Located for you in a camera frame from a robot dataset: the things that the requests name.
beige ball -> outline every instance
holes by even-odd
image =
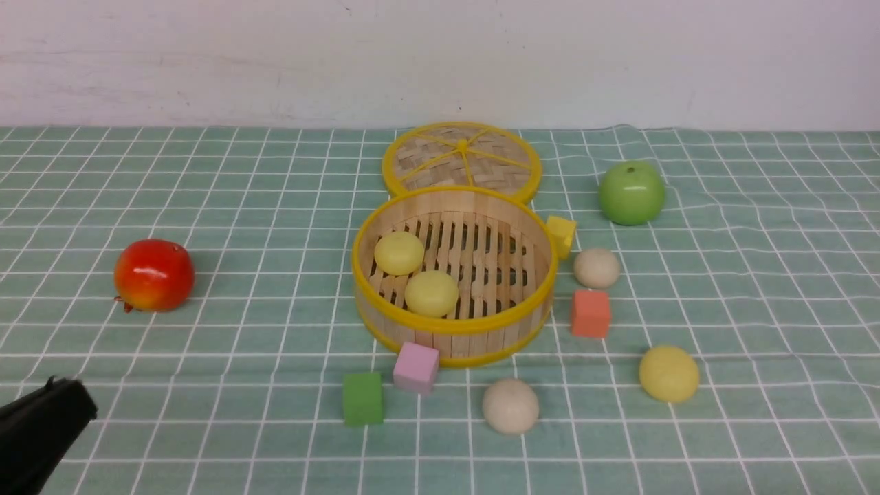
[[[620,277],[620,261],[614,253],[602,247],[578,253],[574,269],[577,281],[591,289],[607,289]]]
[[[483,417],[502,435],[522,435],[538,422],[540,407],[532,387],[516,378],[493,383],[483,396]]]

yellow rim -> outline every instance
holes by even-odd
[[[530,144],[526,143],[522,137],[519,137],[516,134],[513,134],[512,132],[509,132],[507,130],[499,129],[497,127],[493,127],[490,125],[481,124],[481,123],[477,123],[477,122],[439,122],[439,123],[426,125],[426,126],[423,126],[420,128],[412,129],[412,130],[408,131],[406,134],[403,134],[402,136],[398,137],[396,140],[394,140],[393,143],[391,143],[390,146],[388,146],[388,149],[385,151],[385,156],[382,158],[382,178],[385,180],[385,186],[388,188],[388,192],[391,194],[391,196],[402,196],[402,195],[405,195],[409,192],[412,192],[409,189],[405,188],[403,186],[403,183],[400,181],[400,178],[398,178],[394,174],[394,159],[397,156],[398,148],[400,148],[400,146],[403,143],[405,143],[409,139],[415,137],[416,135],[420,135],[424,132],[434,130],[434,129],[439,129],[442,127],[470,127],[470,128],[480,129],[480,132],[477,133],[476,136],[472,137],[470,139],[470,141],[468,142],[468,144],[470,144],[474,139],[485,134],[486,132],[493,132],[495,134],[507,137],[509,140],[518,144],[521,148],[523,148],[523,150],[525,151],[525,154],[529,157],[528,164],[522,164],[522,163],[519,163],[516,161],[505,159],[503,157],[496,157],[495,155],[491,155],[490,153],[486,153],[485,151],[470,150],[470,149],[468,149],[468,151],[473,154],[477,154],[477,155],[490,156],[491,158],[497,159],[498,161],[505,162],[505,163],[508,163],[513,166],[521,166],[523,168],[528,168],[532,171],[532,174],[529,176],[528,182],[526,182],[525,185],[516,192],[516,194],[513,194],[511,196],[504,196],[505,198],[508,198],[512,201],[515,201],[515,202],[518,202],[521,204],[527,204],[535,197],[536,194],[538,194],[538,186],[540,185],[540,182],[541,182],[541,158],[540,158],[540,156],[538,156],[538,153],[534,150],[534,148],[532,148],[532,146]],[[428,136],[423,136],[423,137],[426,137],[427,139],[435,140],[441,144],[447,144],[447,145],[451,146],[452,148],[457,148],[455,143],[446,143],[444,140],[442,140],[440,138],[434,138],[434,137],[428,137]],[[435,157],[434,159],[429,160],[429,163],[422,164],[422,166],[417,170],[427,168],[435,160],[439,160],[440,158],[445,158],[449,155],[452,155],[452,154],[455,154],[458,152],[461,152],[461,151],[459,149],[455,149],[453,151],[449,151],[447,153],[444,153],[443,155],[440,155],[439,157]],[[467,167],[467,155],[462,154],[462,157],[464,158],[465,166]],[[467,179],[468,179],[469,185],[472,186],[473,185],[473,177],[470,175],[470,173],[468,173]]]
[[[373,290],[373,288],[370,286],[370,282],[367,280],[367,277],[363,274],[363,267],[361,266],[361,263],[358,260],[357,256],[358,251],[360,251],[361,242],[363,242],[364,231],[366,231],[367,227],[376,219],[376,217],[381,215],[383,211],[394,206],[394,204],[405,201],[409,197],[424,194],[442,193],[444,191],[473,192],[476,194],[492,196],[503,201],[513,203],[523,213],[534,220],[536,224],[538,224],[541,232],[543,232],[544,235],[547,237],[547,240],[550,244],[551,253],[550,266],[549,270],[547,271],[547,276],[544,278],[544,281],[541,282],[541,285],[539,285],[538,288],[535,290],[535,293],[533,293],[528,298],[525,298],[522,303],[517,304],[511,309],[507,309],[498,314],[493,314],[491,316],[482,316],[481,318],[473,318],[471,320],[444,320],[441,318],[429,318],[428,316],[422,316],[420,314],[406,311],[403,308],[396,307],[392,303],[386,301],[384,298],[379,296],[378,292]],[[513,202],[507,196],[489,189],[474,188],[471,186],[436,186],[432,188],[410,191],[404,195],[394,197],[393,199],[373,211],[367,217],[367,219],[364,220],[363,225],[361,226],[361,230],[357,232],[357,236],[355,237],[355,243],[351,249],[351,269],[355,277],[355,284],[357,284],[357,287],[361,290],[363,296],[370,302],[371,305],[376,307],[383,315],[390,318],[391,320],[396,321],[397,323],[411,329],[419,329],[435,334],[469,335],[479,334],[493,329],[499,329],[516,323],[517,321],[520,321],[528,316],[532,311],[534,311],[536,307],[540,306],[541,303],[544,302],[544,299],[546,299],[547,296],[553,291],[554,282],[556,279],[556,270],[559,269],[559,257],[557,255],[556,245],[553,242],[553,237],[550,231],[547,230],[544,222],[541,221],[538,215],[535,215],[533,211],[529,210],[521,203]]]
[[[376,330],[373,327],[372,323],[370,323],[363,314],[363,309],[361,308],[361,304],[355,301],[355,305],[357,307],[357,313],[361,315],[361,319],[363,320],[364,327],[369,330],[370,334],[376,338],[376,340],[382,344],[389,351],[397,354],[400,352],[400,345],[395,344],[388,337],[384,336],[381,332]],[[546,323],[546,319],[550,316],[550,309],[544,312],[541,316],[541,320],[538,322],[538,325],[529,332],[529,335],[525,336],[522,340],[517,342],[516,344],[511,345],[507,349],[498,352],[491,352],[489,354],[481,354],[480,356],[474,356],[472,358],[440,358],[440,366],[445,368],[470,368],[475,366],[485,366],[496,361],[500,361],[504,358],[512,356],[513,354],[520,352],[522,349],[532,342],[535,337],[541,333],[541,329],[544,328],[544,324]]]

foam block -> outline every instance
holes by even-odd
[[[611,326],[608,292],[575,291],[571,301],[571,333],[575,336],[605,338]]]
[[[575,241],[577,223],[567,218],[550,215],[547,217],[546,226],[554,237],[560,259],[568,259],[568,255],[571,253],[571,244]]]
[[[342,378],[342,417],[346,426],[381,425],[382,375],[352,373]]]
[[[394,385],[417,394],[430,394],[439,367],[440,351],[413,342],[404,343],[394,365]]]

black object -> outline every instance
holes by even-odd
[[[0,495],[37,495],[58,463],[98,418],[79,380],[46,386],[0,408]]]

orange cube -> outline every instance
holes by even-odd
[[[571,333],[575,336],[605,338],[611,326],[608,292],[575,291],[571,304]]]

